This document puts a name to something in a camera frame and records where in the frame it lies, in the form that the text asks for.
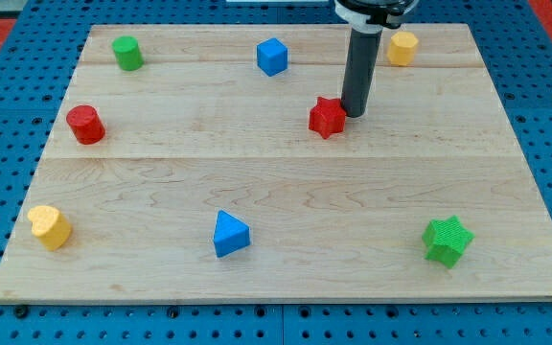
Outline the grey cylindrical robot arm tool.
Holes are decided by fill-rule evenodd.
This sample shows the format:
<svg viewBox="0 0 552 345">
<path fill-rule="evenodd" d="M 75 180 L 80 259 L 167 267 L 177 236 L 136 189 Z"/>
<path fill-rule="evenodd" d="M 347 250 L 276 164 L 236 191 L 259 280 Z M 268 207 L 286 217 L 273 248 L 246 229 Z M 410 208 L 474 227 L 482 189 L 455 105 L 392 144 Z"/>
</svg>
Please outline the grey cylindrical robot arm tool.
<svg viewBox="0 0 552 345">
<path fill-rule="evenodd" d="M 341 90 L 341 105 L 350 118 L 366 111 L 384 29 L 398 29 L 419 0 L 335 0 L 335 13 L 351 26 Z"/>
</svg>

